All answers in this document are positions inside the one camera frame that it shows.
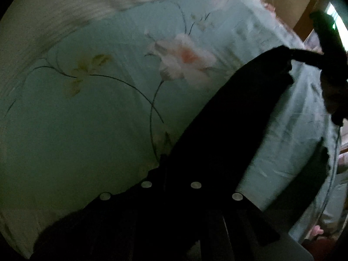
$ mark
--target floral bedsheet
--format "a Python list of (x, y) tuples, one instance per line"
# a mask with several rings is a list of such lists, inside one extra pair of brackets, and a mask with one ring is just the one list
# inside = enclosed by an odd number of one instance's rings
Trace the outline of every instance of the floral bedsheet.
[[(30, 252), (53, 221), (139, 182), (237, 69), (281, 44), (303, 48), (253, 0), (145, 3), (55, 44), (0, 107), (0, 230), (7, 241), (29, 244), (17, 250)], [(295, 84), (239, 186), (261, 209), (321, 137), (334, 165), (337, 128), (321, 100), (319, 71), (294, 62), (291, 74)]]

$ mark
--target flower stem print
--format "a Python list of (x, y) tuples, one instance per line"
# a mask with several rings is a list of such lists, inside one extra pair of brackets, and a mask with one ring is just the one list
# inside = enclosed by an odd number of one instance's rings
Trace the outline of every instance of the flower stem print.
[(206, 17), (204, 18), (204, 20), (207, 20), (207, 18), (209, 17), (209, 15), (210, 15), (210, 13), (208, 13), (208, 14), (206, 15)]
[(17, 99), (15, 99), (15, 100), (12, 102), (12, 104), (8, 107), (8, 109), (7, 109), (6, 113), (5, 113), (5, 116), (4, 116), (3, 118), (5, 118), (5, 117), (7, 116), (8, 112), (11, 110), (11, 108), (13, 107), (13, 105), (15, 104), (16, 101), (17, 101)]
[(179, 8), (180, 12), (181, 12), (182, 19), (183, 19), (183, 21), (184, 21), (184, 27), (185, 27), (185, 31), (184, 31), (184, 32), (185, 32), (185, 34), (186, 34), (186, 33), (187, 33), (187, 23), (186, 23), (185, 14), (184, 14), (184, 12), (183, 12), (181, 6), (180, 6), (178, 3), (173, 2), (173, 1), (171, 1), (171, 3), (173, 3), (174, 5), (176, 5), (176, 6)]
[(161, 117), (161, 114), (160, 114), (159, 111), (156, 109), (156, 107), (154, 107), (153, 102), (151, 102), (151, 100), (150, 100), (149, 98), (147, 98), (147, 97), (145, 96), (145, 94), (142, 93), (142, 92), (141, 92), (139, 89), (137, 89), (135, 86), (133, 86), (133, 85), (131, 85), (131, 84), (129, 84), (129, 83), (126, 83), (125, 81), (123, 81), (123, 80), (121, 80), (121, 79), (118, 79), (118, 78), (116, 78), (116, 77), (109, 76), (109, 75), (103, 75), (103, 74), (90, 74), (89, 76), (101, 76), (101, 77), (106, 77), (106, 78), (109, 78), (109, 79), (114, 79), (114, 80), (117, 80), (117, 81), (119, 81), (119, 82), (124, 83), (125, 85), (127, 85), (127, 86), (129, 86), (129, 87), (132, 87), (133, 89), (135, 89), (136, 91), (138, 91), (138, 92), (146, 99), (147, 102), (150, 103), (150, 105), (151, 105), (151, 111), (152, 111), (152, 109), (154, 109), (155, 112), (157, 113), (158, 117), (160, 118), (161, 122), (164, 123), (163, 118)]
[(196, 22), (194, 22), (194, 23), (191, 25), (190, 32), (189, 32), (189, 34), (188, 34), (188, 35), (190, 35), (190, 34), (191, 34), (192, 28), (194, 27), (194, 24), (195, 24), (195, 23), (196, 23)]
[(150, 139), (151, 139), (152, 149), (154, 151), (154, 155), (156, 157), (157, 162), (159, 162), (159, 157), (158, 157), (158, 154), (157, 154), (156, 146), (154, 145), (154, 135), (152, 133), (152, 111), (154, 109), (154, 101), (156, 100), (157, 93), (158, 93), (158, 91), (161, 88), (163, 83), (164, 83), (164, 80), (161, 80), (161, 82), (159, 83), (159, 85), (158, 85), (158, 87), (156, 89), (156, 92), (154, 93), (154, 98), (152, 100), (151, 110), (150, 110)]
[[(98, 76), (98, 77), (104, 77), (104, 78), (108, 78), (108, 79), (113, 79), (113, 80), (119, 81), (119, 82), (121, 82), (121, 83), (123, 83), (123, 84), (125, 84), (125, 85), (127, 85), (127, 86), (129, 86), (131, 88), (133, 88), (134, 90), (136, 90), (151, 105), (150, 125), (151, 125), (151, 122), (152, 122), (153, 110), (157, 113), (157, 115), (160, 118), (161, 122), (164, 123), (161, 114), (159, 113), (159, 111), (154, 106), (154, 100), (156, 98), (157, 92), (158, 92), (160, 86), (162, 85), (163, 81), (159, 85), (159, 87), (158, 87), (158, 89), (157, 89), (157, 91), (156, 91), (156, 93), (154, 95), (154, 98), (151, 101), (144, 93), (142, 93), (139, 89), (137, 89), (135, 86), (127, 83), (126, 81), (123, 81), (123, 80), (121, 80), (121, 79), (119, 79), (117, 77), (113, 77), (113, 76), (109, 76), (109, 75), (91, 73), (91, 72), (96, 72), (97, 71), (97, 67), (103, 65), (106, 62), (108, 62), (110, 60), (110, 58), (111, 57), (109, 55), (96, 55), (90, 62), (80, 61), (79, 64), (78, 64), (78, 68), (74, 69), (72, 71), (72, 73), (74, 75), (68, 75), (68, 74), (63, 72), (63, 70), (60, 68), (60, 66), (58, 64), (57, 57), (56, 57), (56, 62), (57, 62), (58, 69), (55, 68), (46, 58), (42, 58), (42, 59), (46, 60), (46, 62), (48, 63), (48, 66), (47, 65), (38, 66), (36, 68), (33, 68), (30, 73), (32, 73), (33, 71), (35, 71), (37, 69), (47, 68), (47, 69), (53, 69), (53, 70), (55, 70), (56, 72), (58, 72), (59, 74), (61, 74), (63, 76), (66, 76), (66, 77), (74, 79), (76, 85), (73, 87), (74, 90), (72, 92), (72, 97), (80, 92), (79, 85), (80, 85), (80, 83), (83, 81), (83, 79), (86, 76), (88, 76), (88, 77), (90, 77), (90, 76)], [(15, 101), (8, 108), (8, 111), (12, 108), (13, 104), (15, 103)], [(155, 147), (154, 147), (154, 143), (153, 143), (152, 127), (150, 127), (150, 135), (151, 135), (151, 144), (152, 144), (152, 148), (154, 150), (154, 155), (155, 155), (156, 159), (158, 160), (157, 155), (156, 155), (156, 150), (155, 150)]]

